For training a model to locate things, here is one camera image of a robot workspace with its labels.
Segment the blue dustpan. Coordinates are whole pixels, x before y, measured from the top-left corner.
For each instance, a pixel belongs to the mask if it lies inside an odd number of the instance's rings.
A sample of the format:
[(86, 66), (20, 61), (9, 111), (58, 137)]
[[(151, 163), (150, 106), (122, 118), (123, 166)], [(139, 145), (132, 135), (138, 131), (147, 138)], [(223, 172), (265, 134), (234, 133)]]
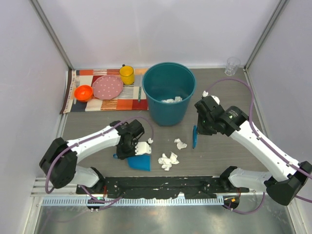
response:
[(134, 170), (151, 171), (150, 155), (127, 156), (124, 159), (127, 161), (128, 166)]

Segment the paper one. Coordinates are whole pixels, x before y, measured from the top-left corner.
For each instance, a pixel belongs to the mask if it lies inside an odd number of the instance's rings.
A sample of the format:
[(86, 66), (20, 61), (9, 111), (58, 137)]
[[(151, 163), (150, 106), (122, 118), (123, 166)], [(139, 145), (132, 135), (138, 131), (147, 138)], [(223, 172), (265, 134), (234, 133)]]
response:
[(162, 157), (158, 159), (158, 163), (161, 165), (161, 168), (164, 171), (169, 171), (170, 168), (173, 165), (179, 164), (179, 161), (177, 159), (177, 155), (173, 152), (171, 152), (171, 155), (167, 157), (164, 153), (162, 154)]

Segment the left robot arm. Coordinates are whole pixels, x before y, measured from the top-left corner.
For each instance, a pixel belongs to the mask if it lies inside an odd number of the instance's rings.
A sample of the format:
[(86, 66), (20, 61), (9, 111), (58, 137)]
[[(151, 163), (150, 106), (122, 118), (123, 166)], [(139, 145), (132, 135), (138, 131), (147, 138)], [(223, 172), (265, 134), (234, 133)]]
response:
[(75, 184), (92, 194), (104, 191), (105, 178), (94, 167), (78, 165), (83, 159), (106, 148), (115, 147), (118, 159), (124, 160), (152, 152), (148, 141), (140, 142), (145, 133), (142, 124), (114, 121), (93, 134), (65, 141), (59, 137), (52, 141), (39, 166), (46, 175), (45, 191), (50, 194), (68, 184)]

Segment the paper two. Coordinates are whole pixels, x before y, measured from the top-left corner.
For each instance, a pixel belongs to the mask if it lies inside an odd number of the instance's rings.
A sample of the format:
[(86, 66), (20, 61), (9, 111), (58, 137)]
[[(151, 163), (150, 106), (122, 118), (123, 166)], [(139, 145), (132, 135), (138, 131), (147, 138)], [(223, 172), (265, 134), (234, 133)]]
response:
[(182, 142), (179, 138), (175, 139), (174, 143), (176, 143), (176, 146), (179, 150), (187, 148), (187, 144)]

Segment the large paper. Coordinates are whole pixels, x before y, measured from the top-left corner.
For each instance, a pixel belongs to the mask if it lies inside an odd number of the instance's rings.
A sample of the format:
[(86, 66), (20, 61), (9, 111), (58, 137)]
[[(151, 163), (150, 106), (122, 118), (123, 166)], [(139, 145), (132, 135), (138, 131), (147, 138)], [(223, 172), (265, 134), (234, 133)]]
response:
[(163, 103), (177, 103), (183, 101), (183, 98), (180, 96), (176, 96), (175, 98), (164, 99), (161, 102)]

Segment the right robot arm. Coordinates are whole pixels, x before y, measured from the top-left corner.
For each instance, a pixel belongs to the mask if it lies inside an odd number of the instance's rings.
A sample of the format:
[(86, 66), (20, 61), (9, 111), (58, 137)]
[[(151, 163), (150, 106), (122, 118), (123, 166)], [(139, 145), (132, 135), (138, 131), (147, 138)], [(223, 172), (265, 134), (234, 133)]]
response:
[(230, 166), (221, 174), (221, 189), (227, 193), (239, 187), (266, 192), (278, 204), (289, 205), (307, 182), (312, 165), (299, 162), (279, 149), (238, 107), (224, 110), (216, 96), (202, 98), (195, 108), (199, 135), (226, 135), (244, 146), (267, 169), (255, 172)]

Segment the blue hand brush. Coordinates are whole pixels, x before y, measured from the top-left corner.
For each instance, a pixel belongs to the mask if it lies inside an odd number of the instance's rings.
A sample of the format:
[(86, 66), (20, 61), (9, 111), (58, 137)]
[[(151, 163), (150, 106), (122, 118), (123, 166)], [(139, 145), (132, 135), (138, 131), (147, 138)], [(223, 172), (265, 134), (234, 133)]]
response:
[(194, 125), (193, 126), (193, 133), (192, 133), (192, 136), (193, 136), (193, 140), (192, 140), (192, 148), (195, 149), (196, 148), (196, 145), (197, 145), (197, 126)]

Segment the teal plastic bin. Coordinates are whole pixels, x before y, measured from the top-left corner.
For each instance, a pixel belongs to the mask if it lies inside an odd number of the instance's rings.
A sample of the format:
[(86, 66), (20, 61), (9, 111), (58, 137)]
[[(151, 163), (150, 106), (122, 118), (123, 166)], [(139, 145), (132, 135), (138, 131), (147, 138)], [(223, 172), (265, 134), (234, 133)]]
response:
[[(192, 71), (174, 62), (162, 62), (150, 67), (144, 74), (142, 88), (147, 98), (148, 110), (159, 126), (174, 126), (180, 123), (196, 90)], [(180, 96), (183, 101), (163, 103), (164, 99)]]

